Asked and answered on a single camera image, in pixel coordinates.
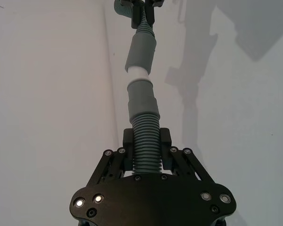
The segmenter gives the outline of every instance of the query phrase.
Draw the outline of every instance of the screw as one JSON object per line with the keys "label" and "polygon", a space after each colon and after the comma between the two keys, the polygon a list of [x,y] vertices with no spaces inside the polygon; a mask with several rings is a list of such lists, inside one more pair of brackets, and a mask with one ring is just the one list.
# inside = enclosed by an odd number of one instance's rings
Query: screw
{"label": "screw", "polygon": [[104,196],[102,196],[101,194],[97,194],[94,198],[93,201],[95,203],[101,203],[104,200]]}
{"label": "screw", "polygon": [[226,195],[226,194],[222,194],[220,195],[220,200],[223,201],[224,203],[231,203],[231,197]]}
{"label": "screw", "polygon": [[80,208],[84,206],[85,200],[84,199],[78,199],[75,201],[75,207]]}
{"label": "screw", "polygon": [[185,150],[184,150],[184,153],[185,153],[185,154],[191,154],[191,150],[190,150],[190,149],[185,149]]}
{"label": "screw", "polygon": [[217,214],[219,213],[219,208],[217,206],[211,206],[211,211]]}
{"label": "screw", "polygon": [[205,201],[210,201],[212,199],[212,196],[209,193],[207,193],[207,192],[201,193],[201,197]]}
{"label": "screw", "polygon": [[112,154],[112,151],[106,151],[106,152],[105,152],[105,155],[106,155],[106,156],[109,156],[109,155],[111,155],[111,154]]}
{"label": "screw", "polygon": [[167,180],[167,179],[168,179],[167,175],[165,175],[165,174],[161,175],[160,178],[161,178],[162,180]]}
{"label": "screw", "polygon": [[140,176],[136,176],[134,179],[135,179],[135,181],[140,181],[141,177]]}
{"label": "screw", "polygon": [[87,217],[93,218],[97,214],[97,210],[95,208],[91,208],[87,211]]}

